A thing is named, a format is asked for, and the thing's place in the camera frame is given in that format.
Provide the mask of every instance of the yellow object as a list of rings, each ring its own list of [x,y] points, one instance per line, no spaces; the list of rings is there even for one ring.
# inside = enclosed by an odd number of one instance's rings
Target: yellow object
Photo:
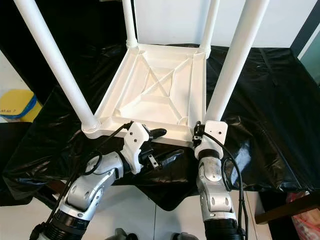
[[[8,121],[33,122],[41,110],[34,93],[27,89],[13,89],[0,98],[0,116]]]

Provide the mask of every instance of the white floor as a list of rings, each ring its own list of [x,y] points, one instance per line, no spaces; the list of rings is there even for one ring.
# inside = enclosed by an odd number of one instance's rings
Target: white floor
[[[238,192],[231,192],[237,208]],[[247,192],[249,240],[271,240],[267,224],[256,225],[255,212],[263,211],[259,195]],[[28,205],[0,207],[0,240],[26,240],[35,225],[43,222],[50,209],[37,199]],[[188,232],[205,240],[199,196],[187,197],[175,210],[164,211],[134,186],[112,186],[104,194],[84,240],[104,240],[115,228],[136,233],[139,240],[170,240],[173,233]]]

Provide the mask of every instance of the white plastic tube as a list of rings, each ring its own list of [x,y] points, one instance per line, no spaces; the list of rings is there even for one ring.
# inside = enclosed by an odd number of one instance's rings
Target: white plastic tube
[[[54,76],[82,122],[82,128],[87,131],[94,130],[99,126],[99,122],[81,93],[37,4],[34,0],[14,0],[14,2]]]
[[[134,48],[138,45],[135,32],[134,16],[132,14],[131,0],[122,0],[124,22],[126,30],[126,46]]]
[[[205,52],[206,59],[209,58],[211,52],[211,39],[214,33],[220,0],[211,0],[208,15],[206,17],[203,38],[199,49]]]
[[[255,40],[269,0],[246,0],[229,51],[206,111],[205,120],[220,121]]]

